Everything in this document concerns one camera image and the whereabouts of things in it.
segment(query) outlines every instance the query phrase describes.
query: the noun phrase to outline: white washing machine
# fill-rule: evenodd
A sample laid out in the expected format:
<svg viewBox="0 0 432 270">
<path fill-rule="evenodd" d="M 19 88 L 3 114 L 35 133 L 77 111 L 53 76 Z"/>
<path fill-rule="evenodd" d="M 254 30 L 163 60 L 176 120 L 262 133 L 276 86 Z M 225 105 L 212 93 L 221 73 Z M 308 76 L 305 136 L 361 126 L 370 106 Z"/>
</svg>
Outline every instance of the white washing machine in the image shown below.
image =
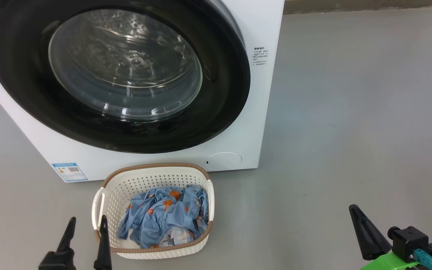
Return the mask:
<svg viewBox="0 0 432 270">
<path fill-rule="evenodd" d="M 0 104 L 66 182 L 257 168 L 283 0 L 0 0 Z"/>
</svg>

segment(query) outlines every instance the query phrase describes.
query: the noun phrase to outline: basket rim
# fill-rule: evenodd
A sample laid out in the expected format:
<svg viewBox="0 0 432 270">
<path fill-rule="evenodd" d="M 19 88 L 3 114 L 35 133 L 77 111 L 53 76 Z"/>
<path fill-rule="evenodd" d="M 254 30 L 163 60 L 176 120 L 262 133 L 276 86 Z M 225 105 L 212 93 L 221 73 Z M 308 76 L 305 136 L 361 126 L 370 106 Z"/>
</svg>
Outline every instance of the basket rim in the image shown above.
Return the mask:
<svg viewBox="0 0 432 270">
<path fill-rule="evenodd" d="M 127 171 L 136 171 L 141 169 L 149 169 L 149 168 L 164 168 L 164 167 L 187 167 L 187 168 L 193 168 L 200 171 L 205 177 L 206 181 L 210 180 L 209 174 L 206 170 L 204 170 L 202 167 L 197 166 L 196 164 L 191 163 L 182 163 L 182 162 L 169 162 L 169 163 L 153 163 L 153 164 L 143 164 L 143 165 L 137 165 L 137 166 L 130 166 L 125 167 L 122 169 L 118 169 L 112 174 L 110 174 L 103 182 L 103 188 L 106 188 L 108 183 L 118 174 L 125 173 Z M 171 250 L 177 250 L 182 248 L 190 248 L 191 246 L 195 246 L 201 241 L 204 240 L 209 235 L 209 232 L 211 231 L 213 227 L 213 221 L 208 222 L 208 227 L 206 231 L 204 231 L 204 234 L 199 236 L 198 239 L 191 241 L 189 243 L 185 244 L 178 244 L 176 246 L 165 246 L 165 247 L 156 247 L 156 248 L 118 248 L 118 247 L 110 247 L 111 252 L 115 253 L 157 253 L 157 252 L 164 252 L 164 251 L 171 251 Z M 99 231 L 97 229 L 94 230 L 94 234 L 96 236 L 96 240 L 101 241 L 101 235 L 99 234 Z"/>
</svg>

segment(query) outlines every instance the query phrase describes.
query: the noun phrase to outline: washing machine door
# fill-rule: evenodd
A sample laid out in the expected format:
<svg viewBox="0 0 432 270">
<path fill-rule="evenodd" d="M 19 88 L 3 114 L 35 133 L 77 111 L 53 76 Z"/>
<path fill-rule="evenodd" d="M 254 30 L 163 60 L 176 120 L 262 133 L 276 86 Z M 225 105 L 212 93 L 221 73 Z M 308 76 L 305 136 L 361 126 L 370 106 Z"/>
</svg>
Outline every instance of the washing machine door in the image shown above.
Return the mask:
<svg viewBox="0 0 432 270">
<path fill-rule="evenodd" d="M 204 0 L 0 0 L 0 82 L 29 114 L 95 147 L 193 147 L 242 111 L 242 40 Z"/>
</svg>

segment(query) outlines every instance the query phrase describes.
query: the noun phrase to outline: round glass door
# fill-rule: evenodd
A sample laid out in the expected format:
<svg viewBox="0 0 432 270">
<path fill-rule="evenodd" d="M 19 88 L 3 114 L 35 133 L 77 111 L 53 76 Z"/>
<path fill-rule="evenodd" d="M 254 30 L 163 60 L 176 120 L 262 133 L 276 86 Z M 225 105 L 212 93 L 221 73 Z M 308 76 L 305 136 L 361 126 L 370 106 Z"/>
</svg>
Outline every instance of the round glass door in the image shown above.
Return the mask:
<svg viewBox="0 0 432 270">
<path fill-rule="evenodd" d="M 190 44 L 147 15 L 93 10 L 63 23 L 49 44 L 51 68 L 83 104 L 121 121 L 157 121 L 197 96 L 203 72 Z"/>
</svg>

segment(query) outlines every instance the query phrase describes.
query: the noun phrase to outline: laundry basket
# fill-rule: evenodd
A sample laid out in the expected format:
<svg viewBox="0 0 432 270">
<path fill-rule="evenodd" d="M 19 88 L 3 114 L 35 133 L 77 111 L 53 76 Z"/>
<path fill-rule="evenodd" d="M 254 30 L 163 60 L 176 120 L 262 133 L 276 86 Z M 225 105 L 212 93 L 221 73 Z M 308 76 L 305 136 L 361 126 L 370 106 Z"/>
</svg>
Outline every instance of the laundry basket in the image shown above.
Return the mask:
<svg viewBox="0 0 432 270">
<path fill-rule="evenodd" d="M 126 212 L 129 201 L 135 195 L 151 188 L 163 186 L 197 185 L 208 194 L 209 223 L 206 231 L 198 239 L 177 246 L 140 248 L 134 241 L 120 239 L 116 235 L 120 220 Z M 113 172 L 96 192 L 93 200 L 91 218 L 94 233 L 99 241 L 101 217 L 108 219 L 109 244 L 111 251 L 129 259 L 163 259 L 190 255 L 200 251 L 208 241 L 213 227 L 215 213 L 213 183 L 209 174 L 201 167 L 189 163 L 157 163 L 132 166 Z"/>
</svg>

